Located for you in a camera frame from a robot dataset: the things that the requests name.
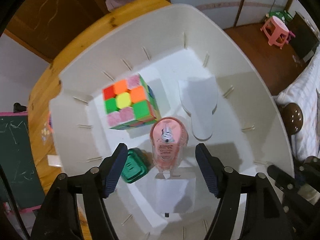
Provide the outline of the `green bottle with gold cap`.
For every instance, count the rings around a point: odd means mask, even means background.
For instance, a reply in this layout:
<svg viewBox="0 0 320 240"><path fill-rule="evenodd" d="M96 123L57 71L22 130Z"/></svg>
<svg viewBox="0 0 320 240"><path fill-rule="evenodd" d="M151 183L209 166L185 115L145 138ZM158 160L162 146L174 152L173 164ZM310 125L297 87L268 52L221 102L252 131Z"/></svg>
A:
<svg viewBox="0 0 320 240"><path fill-rule="evenodd" d="M121 177L126 183L132 184L149 172L150 165L147 155L140 148L131 148Z"/></svg>

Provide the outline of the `white square box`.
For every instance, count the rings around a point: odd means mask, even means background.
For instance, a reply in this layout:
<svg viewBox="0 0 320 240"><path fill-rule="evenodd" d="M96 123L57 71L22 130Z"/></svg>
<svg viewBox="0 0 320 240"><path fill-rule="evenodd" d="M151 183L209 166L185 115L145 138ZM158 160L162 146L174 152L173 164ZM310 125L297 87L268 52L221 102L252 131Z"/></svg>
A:
<svg viewBox="0 0 320 240"><path fill-rule="evenodd" d="M155 176L155 204L157 213L191 213L195 207L196 175L158 173Z"/></svg>

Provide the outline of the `plaid white blanket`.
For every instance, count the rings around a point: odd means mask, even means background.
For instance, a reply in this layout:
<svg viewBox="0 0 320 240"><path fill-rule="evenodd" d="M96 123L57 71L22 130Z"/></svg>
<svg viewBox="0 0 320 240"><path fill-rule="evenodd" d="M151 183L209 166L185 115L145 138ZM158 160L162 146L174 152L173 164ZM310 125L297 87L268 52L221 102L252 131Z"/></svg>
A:
<svg viewBox="0 0 320 240"><path fill-rule="evenodd" d="M296 103L303 115L302 129L295 134L293 156L304 161L319 154L319 48L308 66L274 100L279 105Z"/></svg>

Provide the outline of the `colourful Rubik's cube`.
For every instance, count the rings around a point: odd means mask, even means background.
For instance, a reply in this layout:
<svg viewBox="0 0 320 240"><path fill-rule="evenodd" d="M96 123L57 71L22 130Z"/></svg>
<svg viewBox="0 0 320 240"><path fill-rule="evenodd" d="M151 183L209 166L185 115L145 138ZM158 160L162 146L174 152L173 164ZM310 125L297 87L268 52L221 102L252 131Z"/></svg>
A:
<svg viewBox="0 0 320 240"><path fill-rule="evenodd" d="M161 118L154 93L140 74L103 88L102 95L110 129L142 127Z"/></svg>

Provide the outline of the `clear small plastic packet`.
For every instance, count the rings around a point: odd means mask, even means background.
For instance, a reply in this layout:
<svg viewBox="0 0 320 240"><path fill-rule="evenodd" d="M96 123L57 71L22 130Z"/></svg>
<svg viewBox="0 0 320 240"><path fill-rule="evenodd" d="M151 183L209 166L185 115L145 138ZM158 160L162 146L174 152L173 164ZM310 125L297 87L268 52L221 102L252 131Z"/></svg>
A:
<svg viewBox="0 0 320 240"><path fill-rule="evenodd" d="M52 128L49 122L45 122L43 128L41 129L41 139L43 143L51 136Z"/></svg>

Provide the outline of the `beige rectangular eraser block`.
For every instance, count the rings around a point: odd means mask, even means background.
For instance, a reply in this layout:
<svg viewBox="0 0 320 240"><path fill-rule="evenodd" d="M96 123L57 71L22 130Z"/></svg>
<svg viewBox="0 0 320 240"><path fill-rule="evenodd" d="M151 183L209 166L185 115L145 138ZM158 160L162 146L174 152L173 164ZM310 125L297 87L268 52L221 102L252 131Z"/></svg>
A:
<svg viewBox="0 0 320 240"><path fill-rule="evenodd" d="M62 167L62 161L59 155L47 155L47 163L51 167Z"/></svg>

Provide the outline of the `green bag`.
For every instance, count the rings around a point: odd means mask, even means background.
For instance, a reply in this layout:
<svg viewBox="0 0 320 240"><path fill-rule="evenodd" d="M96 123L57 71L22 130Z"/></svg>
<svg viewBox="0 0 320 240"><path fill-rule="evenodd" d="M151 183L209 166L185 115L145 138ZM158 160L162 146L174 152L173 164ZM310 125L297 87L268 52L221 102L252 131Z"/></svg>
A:
<svg viewBox="0 0 320 240"><path fill-rule="evenodd" d="M272 16L276 16L277 18L282 20L285 24L287 24L293 20L293 16L289 12L287 12L286 10L270 11L266 14L266 18L271 18Z"/></svg>

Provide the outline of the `brown wooden cabinet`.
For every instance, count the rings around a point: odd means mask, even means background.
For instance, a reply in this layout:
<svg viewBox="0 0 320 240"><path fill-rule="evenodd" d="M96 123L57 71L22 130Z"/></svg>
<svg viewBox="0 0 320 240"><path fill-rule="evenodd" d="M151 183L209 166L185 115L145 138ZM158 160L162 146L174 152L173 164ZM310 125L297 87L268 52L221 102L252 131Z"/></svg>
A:
<svg viewBox="0 0 320 240"><path fill-rule="evenodd" d="M105 0L25 0L4 33L52 62L69 42L108 13Z"/></svg>

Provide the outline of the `orange round tape measure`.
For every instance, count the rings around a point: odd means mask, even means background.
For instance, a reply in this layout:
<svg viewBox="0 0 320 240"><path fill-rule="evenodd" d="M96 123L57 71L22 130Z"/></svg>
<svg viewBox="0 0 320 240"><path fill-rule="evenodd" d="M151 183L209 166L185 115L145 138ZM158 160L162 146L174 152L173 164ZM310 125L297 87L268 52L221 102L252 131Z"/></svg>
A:
<svg viewBox="0 0 320 240"><path fill-rule="evenodd" d="M48 126L48 129L50 130L50 132L53 133L52 115L50 112L48 113L47 126Z"/></svg>

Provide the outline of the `green chalkboard with pink frame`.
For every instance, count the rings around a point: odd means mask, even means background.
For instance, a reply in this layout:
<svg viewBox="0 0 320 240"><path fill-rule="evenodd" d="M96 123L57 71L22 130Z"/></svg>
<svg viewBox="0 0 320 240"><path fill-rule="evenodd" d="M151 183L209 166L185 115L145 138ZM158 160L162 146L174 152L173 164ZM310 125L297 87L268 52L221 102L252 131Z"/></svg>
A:
<svg viewBox="0 0 320 240"><path fill-rule="evenodd" d="M26 114L1 113L1 167L19 209L42 204L45 194L31 152Z"/></svg>

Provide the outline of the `pink plastic stool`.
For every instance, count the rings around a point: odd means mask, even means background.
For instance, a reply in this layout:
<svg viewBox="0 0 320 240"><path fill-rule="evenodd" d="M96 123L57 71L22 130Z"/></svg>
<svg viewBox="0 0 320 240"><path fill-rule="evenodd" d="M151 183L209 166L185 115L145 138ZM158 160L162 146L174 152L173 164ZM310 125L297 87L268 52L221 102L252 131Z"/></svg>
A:
<svg viewBox="0 0 320 240"><path fill-rule="evenodd" d="M289 29L285 23L276 16L268 18L260 30L266 35L270 46L275 45L282 49L284 44L287 43Z"/></svg>

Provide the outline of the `pink correction tape dispenser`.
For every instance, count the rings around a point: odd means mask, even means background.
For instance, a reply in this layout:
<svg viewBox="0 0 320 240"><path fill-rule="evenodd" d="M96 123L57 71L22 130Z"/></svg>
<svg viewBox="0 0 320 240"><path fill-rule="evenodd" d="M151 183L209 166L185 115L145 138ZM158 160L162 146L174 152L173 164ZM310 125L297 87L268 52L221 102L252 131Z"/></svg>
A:
<svg viewBox="0 0 320 240"><path fill-rule="evenodd" d="M150 131L152 161L159 171L158 178L169 179L175 174L183 158L189 139L184 124L174 117L157 121Z"/></svg>

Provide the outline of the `white plastic storage bin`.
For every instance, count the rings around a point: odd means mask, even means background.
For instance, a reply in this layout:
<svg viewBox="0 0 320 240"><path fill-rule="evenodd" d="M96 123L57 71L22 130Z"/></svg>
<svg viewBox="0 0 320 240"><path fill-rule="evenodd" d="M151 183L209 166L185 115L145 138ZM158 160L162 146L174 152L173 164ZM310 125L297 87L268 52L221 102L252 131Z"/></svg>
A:
<svg viewBox="0 0 320 240"><path fill-rule="evenodd" d="M140 74L151 87L161 116L179 119L191 132L178 81L214 76L218 88L213 134L205 144L212 155L242 174L266 172L274 164L293 175L293 160L278 108L248 58L206 15L173 4L140 16L100 38L60 74L60 94L52 99L54 145L63 171L79 175L98 166L119 143L151 153L151 126L109 129L102 89ZM118 181L105 205L120 239L203 239L218 200L211 194L195 159L198 139L189 134L181 169L196 175L191 213L154 210L152 168L137 182Z"/></svg>

